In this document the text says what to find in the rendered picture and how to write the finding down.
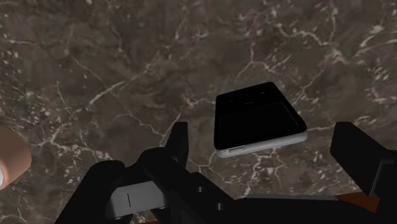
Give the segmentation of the black phone with white edge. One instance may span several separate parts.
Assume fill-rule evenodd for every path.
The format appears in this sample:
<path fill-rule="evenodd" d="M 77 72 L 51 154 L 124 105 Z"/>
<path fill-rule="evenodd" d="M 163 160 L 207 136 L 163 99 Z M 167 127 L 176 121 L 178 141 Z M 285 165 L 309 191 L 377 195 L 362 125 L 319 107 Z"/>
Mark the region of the black phone with white edge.
<path fill-rule="evenodd" d="M 301 143 L 307 126 L 269 81 L 216 97 L 214 147 L 220 158 Z"/>

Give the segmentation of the tan round cup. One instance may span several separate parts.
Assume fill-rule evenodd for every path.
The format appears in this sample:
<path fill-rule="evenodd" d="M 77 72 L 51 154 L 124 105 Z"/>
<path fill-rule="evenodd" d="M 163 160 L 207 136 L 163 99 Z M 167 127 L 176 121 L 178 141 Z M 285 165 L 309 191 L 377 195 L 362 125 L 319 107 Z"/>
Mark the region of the tan round cup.
<path fill-rule="evenodd" d="M 27 143 L 11 129 L 0 127 L 0 190 L 26 172 L 31 162 Z"/>

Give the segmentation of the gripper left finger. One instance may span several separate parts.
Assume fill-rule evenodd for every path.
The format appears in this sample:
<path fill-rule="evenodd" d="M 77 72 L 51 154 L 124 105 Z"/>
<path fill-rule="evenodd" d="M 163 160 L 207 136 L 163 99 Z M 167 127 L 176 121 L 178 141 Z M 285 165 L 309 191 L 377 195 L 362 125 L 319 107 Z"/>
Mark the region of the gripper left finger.
<path fill-rule="evenodd" d="M 126 184 L 153 181 L 165 195 L 166 207 L 156 209 L 160 224 L 235 224 L 233 198 L 199 172 L 186 170 L 188 126 L 174 124 L 167 144 L 141 153 L 126 167 L 118 160 L 91 166 L 55 224 L 130 224 L 132 215 L 107 214 L 112 193 Z"/>

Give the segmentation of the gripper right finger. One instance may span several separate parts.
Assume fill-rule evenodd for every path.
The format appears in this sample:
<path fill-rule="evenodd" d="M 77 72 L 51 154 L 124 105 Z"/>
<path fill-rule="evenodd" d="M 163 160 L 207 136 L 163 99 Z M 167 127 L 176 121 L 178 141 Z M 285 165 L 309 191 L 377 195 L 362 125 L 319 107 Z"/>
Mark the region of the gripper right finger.
<path fill-rule="evenodd" d="M 397 151 L 386 149 L 351 122 L 337 122 L 330 153 L 363 193 L 380 199 L 380 220 L 397 220 Z"/>

